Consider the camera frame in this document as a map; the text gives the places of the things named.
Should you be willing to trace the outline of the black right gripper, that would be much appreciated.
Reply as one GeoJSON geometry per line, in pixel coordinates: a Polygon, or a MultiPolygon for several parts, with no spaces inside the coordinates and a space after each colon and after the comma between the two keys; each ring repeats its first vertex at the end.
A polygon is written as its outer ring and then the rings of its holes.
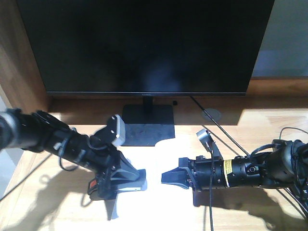
{"type": "Polygon", "coordinates": [[[224,160],[198,156],[195,160],[183,157],[179,159],[179,167],[162,173],[161,183],[192,188],[193,206],[209,206],[209,188],[224,189],[227,187],[224,176],[224,160]]]}

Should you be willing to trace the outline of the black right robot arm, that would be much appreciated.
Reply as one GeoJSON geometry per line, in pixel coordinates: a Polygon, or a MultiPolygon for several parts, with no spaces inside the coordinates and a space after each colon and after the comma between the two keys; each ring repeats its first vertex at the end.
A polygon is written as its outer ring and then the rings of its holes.
{"type": "Polygon", "coordinates": [[[300,140],[275,139],[234,159],[180,158],[174,172],[175,183],[184,189],[288,188],[304,208],[308,206],[308,145],[300,140]]]}

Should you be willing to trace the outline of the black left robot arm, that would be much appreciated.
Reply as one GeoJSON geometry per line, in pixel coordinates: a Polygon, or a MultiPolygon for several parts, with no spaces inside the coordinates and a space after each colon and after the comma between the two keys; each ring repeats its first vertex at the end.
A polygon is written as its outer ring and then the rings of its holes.
{"type": "Polygon", "coordinates": [[[140,145],[140,139],[119,115],[111,116],[94,134],[85,135],[44,111],[27,115],[14,108],[0,114],[1,149],[47,151],[90,170],[94,179],[88,194],[93,200],[112,201],[121,192],[143,189],[146,171],[136,169],[119,150],[120,146],[140,145]]]}

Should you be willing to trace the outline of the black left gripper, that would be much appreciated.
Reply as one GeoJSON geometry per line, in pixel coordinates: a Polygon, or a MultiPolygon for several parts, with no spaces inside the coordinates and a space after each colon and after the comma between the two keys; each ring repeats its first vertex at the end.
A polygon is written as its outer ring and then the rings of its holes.
{"type": "MultiPolygon", "coordinates": [[[[146,170],[137,170],[112,144],[100,141],[94,135],[83,135],[86,153],[83,167],[94,172],[99,182],[112,181],[115,187],[143,187],[146,183],[146,170]]],[[[108,193],[104,199],[107,220],[118,218],[117,191],[108,193]]]]}

